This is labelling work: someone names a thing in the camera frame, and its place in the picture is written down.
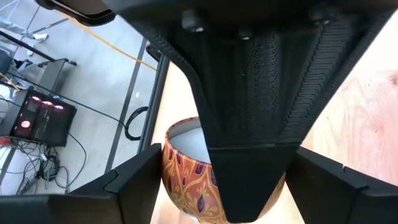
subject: wooden board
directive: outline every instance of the wooden board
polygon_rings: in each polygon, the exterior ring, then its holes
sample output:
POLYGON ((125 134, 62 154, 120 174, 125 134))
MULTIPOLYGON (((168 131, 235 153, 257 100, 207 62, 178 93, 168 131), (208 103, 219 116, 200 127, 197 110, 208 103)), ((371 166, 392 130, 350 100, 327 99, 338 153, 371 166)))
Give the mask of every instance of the wooden board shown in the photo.
MULTIPOLYGON (((317 119, 303 146, 365 174, 398 185, 398 15, 389 21, 317 119)), ((152 143, 163 144, 175 122, 197 116, 184 74, 173 64, 164 88, 152 143)), ((151 224, 197 224, 171 202, 163 187, 151 224)), ((254 222, 302 224, 288 190, 254 222)))

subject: concrete floor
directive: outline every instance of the concrete floor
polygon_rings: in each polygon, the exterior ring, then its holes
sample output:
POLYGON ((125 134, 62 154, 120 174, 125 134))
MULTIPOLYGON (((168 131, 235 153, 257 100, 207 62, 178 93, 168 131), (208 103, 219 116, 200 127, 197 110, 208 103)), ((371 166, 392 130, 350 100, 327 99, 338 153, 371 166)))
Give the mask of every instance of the concrete floor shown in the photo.
MULTIPOLYGON (((10 2, 12 1, 2 0, 0 9, 10 2)), ((10 21, 22 27, 28 27, 29 30, 37 30, 64 18, 59 12, 48 11, 31 0, 19 0, 15 4, 16 6, 10 5, 0 10, 0 16, 8 17, 10 21)), ((120 17, 109 24, 91 27, 90 29, 121 50, 137 57, 143 37, 120 17)), ((65 66, 67 80, 60 94, 119 119, 136 62, 105 45, 70 21, 51 27, 44 32, 49 34, 49 39, 41 44, 35 44, 35 48, 53 58, 66 57, 78 64, 77 67, 65 66)), ((34 43, 29 39, 23 39, 23 41, 34 43)), ((19 60, 28 58, 26 49, 18 48, 15 58, 19 60)), ((38 55, 29 57, 29 60, 33 62, 44 61, 38 55)), ((143 60, 154 67, 157 66, 157 62, 146 52, 143 60)), ((128 106, 127 118, 138 107, 149 104, 154 79, 155 71, 141 65, 128 106)), ((87 162, 83 172, 73 183, 71 189, 75 189, 104 174, 118 126, 118 122, 102 114, 78 105, 76 107, 78 111, 70 133, 85 147, 87 162)), ((131 124, 130 133, 135 136, 141 134, 145 115, 143 113, 131 124)), ((117 143, 113 167, 135 156, 139 144, 126 139, 123 132, 117 143)), ((61 165, 68 168, 70 179, 75 178, 83 163, 83 151, 80 146, 72 138, 69 138, 67 146, 58 151, 61 165)), ((8 179, 21 179, 16 174, 11 175, 7 174, 6 178, 8 176, 8 179)), ((59 176, 66 177, 64 171, 59 176)), ((37 192, 38 194, 63 193, 64 190, 57 187, 53 182, 45 189, 44 183, 40 182, 37 192)))

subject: yellow cable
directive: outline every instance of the yellow cable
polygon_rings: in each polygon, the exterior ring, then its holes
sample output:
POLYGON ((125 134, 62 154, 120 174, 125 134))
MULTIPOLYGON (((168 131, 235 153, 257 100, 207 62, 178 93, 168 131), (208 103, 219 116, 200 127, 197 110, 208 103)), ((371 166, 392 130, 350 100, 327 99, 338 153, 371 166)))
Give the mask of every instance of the yellow cable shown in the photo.
POLYGON ((16 85, 14 85, 14 84, 11 82, 11 80, 10 80, 7 76, 3 75, 1 72, 0 72, 0 75, 1 75, 2 77, 4 77, 4 78, 10 83, 10 85, 12 85, 17 91, 20 90, 16 85))
POLYGON ((106 45, 112 47, 113 49, 115 49, 115 50, 117 50, 118 52, 124 54, 125 56, 127 56, 127 57, 129 57, 129 58, 131 58, 131 59, 133 59, 133 60, 136 60, 137 62, 142 63, 142 64, 144 64, 144 65, 148 66, 149 68, 151 68, 151 69, 153 69, 153 70, 156 71, 156 68, 154 68, 153 66, 151 66, 151 65, 149 65, 148 63, 146 63, 146 62, 144 62, 144 61, 142 61, 142 60, 139 60, 138 58, 133 57, 133 56, 131 56, 131 55, 125 53, 124 51, 120 50, 119 48, 113 46, 111 43, 109 43, 108 41, 104 40, 102 37, 96 35, 96 34, 95 34, 93 31, 91 31, 89 28, 87 28, 87 27, 85 27, 84 25, 80 24, 76 19, 74 19, 74 18, 72 18, 72 17, 70 17, 70 16, 68 16, 68 15, 66 15, 66 14, 64 14, 64 13, 61 13, 61 14, 63 14, 66 18, 68 18, 72 23, 76 24, 78 27, 82 28, 82 29, 85 30, 87 33, 91 34, 93 37, 95 37, 95 38, 97 38, 98 40, 104 42, 106 45))

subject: decorative bowl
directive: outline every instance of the decorative bowl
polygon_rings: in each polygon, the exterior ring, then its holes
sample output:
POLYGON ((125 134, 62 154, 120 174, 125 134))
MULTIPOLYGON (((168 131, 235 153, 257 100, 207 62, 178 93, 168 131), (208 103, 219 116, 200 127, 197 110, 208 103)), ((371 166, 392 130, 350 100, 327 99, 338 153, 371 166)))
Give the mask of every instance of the decorative bowl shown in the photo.
MULTIPOLYGON (((175 206, 200 223, 229 223, 198 117, 172 125, 162 152, 162 180, 175 206)), ((259 218, 276 203, 285 182, 281 177, 259 218)))

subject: bowl rim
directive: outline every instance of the bowl rim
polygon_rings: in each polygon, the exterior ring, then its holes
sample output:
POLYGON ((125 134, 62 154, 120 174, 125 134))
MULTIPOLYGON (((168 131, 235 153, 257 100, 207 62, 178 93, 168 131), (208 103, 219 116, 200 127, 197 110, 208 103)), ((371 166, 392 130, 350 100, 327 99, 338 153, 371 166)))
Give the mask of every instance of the bowl rim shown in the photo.
POLYGON ((212 168, 212 166, 211 166, 210 163, 208 163, 208 162, 203 162, 203 161, 199 161, 199 160, 194 159, 194 158, 192 158, 192 157, 190 157, 190 156, 187 156, 186 154, 184 154, 184 153, 182 153, 181 151, 179 151, 178 149, 176 149, 176 148, 173 146, 173 144, 170 142, 170 138, 169 138, 169 137, 170 137, 170 132, 171 132, 171 130, 172 130, 174 127, 176 127, 176 126, 178 126, 178 125, 181 125, 181 124, 183 124, 183 123, 187 123, 187 122, 191 122, 191 121, 196 121, 196 120, 200 120, 198 116, 191 117, 191 118, 185 118, 185 119, 182 119, 182 120, 180 120, 180 121, 177 121, 176 123, 174 123, 173 125, 171 125, 171 126, 168 128, 168 130, 167 130, 167 132, 166 132, 166 135, 165 135, 165 146, 167 145, 167 147, 168 147, 171 151, 173 151, 173 153, 175 153, 176 155, 179 154, 179 155, 182 157, 183 160, 184 160, 184 159, 186 159, 186 160, 191 160, 191 161, 193 161, 193 162, 195 162, 195 163, 197 163, 197 164, 202 164, 202 165, 205 166, 205 167, 212 168))

